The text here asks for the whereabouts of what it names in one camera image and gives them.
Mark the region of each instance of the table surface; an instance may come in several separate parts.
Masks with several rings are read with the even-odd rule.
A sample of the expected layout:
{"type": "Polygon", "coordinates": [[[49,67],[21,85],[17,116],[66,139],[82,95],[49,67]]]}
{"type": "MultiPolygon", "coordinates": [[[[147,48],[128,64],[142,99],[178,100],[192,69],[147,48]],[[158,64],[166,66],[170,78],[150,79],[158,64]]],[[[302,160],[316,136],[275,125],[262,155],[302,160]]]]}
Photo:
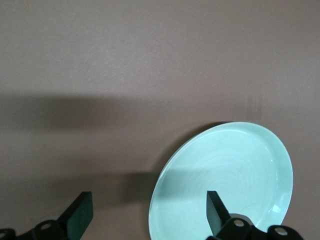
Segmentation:
{"type": "Polygon", "coordinates": [[[319,236],[320,1],[0,2],[0,226],[23,233],[92,191],[83,240],[149,240],[158,175],[220,122],[292,161],[285,225],[319,236]]]}

